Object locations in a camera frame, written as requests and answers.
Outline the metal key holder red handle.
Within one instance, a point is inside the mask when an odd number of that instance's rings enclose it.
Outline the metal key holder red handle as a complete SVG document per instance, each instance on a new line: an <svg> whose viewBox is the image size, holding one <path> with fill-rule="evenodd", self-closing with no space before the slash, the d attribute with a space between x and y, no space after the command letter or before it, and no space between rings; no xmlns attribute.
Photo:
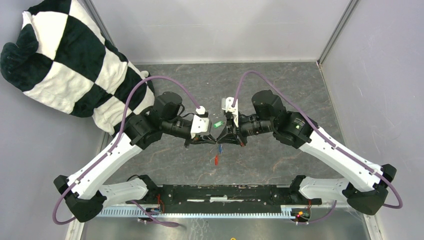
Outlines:
<svg viewBox="0 0 424 240"><path fill-rule="evenodd" d="M218 145L216 146L216 148L211 149L209 152L211 154L214 153L213 163L214 163L215 166L217 166L219 164L219 159L220 159L220 156L221 156L221 155L218 155Z"/></svg>

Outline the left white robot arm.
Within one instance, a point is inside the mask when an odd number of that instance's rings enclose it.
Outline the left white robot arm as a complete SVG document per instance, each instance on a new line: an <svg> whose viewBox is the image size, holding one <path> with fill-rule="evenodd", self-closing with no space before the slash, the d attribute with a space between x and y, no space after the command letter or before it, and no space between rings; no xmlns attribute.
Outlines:
<svg viewBox="0 0 424 240"><path fill-rule="evenodd" d="M78 172L59 175L53 181L73 218L81 223L96 217L103 209L132 200L153 203L157 190L141 177L116 184L105 181L124 163L159 141L163 134L181 138L185 147L191 144L215 144L211 136L209 113L201 106L191 120L181 116L185 107L174 92L159 95L154 104L131 116L123 133L117 134L108 148Z"/></svg>

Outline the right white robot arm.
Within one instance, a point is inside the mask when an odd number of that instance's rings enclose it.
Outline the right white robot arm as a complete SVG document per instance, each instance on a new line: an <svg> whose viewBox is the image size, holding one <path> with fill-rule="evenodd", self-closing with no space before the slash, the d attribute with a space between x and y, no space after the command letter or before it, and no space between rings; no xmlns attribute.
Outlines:
<svg viewBox="0 0 424 240"><path fill-rule="evenodd" d="M298 175L289 189L289 199L302 204L307 199L345 202L366 215L375 215L389 194L389 184L397 169L379 165L354 153L333 139L313 120L285 108L282 99L270 90L255 93L251 99L254 114L243 115L238 101L223 98L221 108L226 117L219 144L245 146L249 136L272 133L283 145L291 146L319 159L341 175L338 179Z"/></svg>

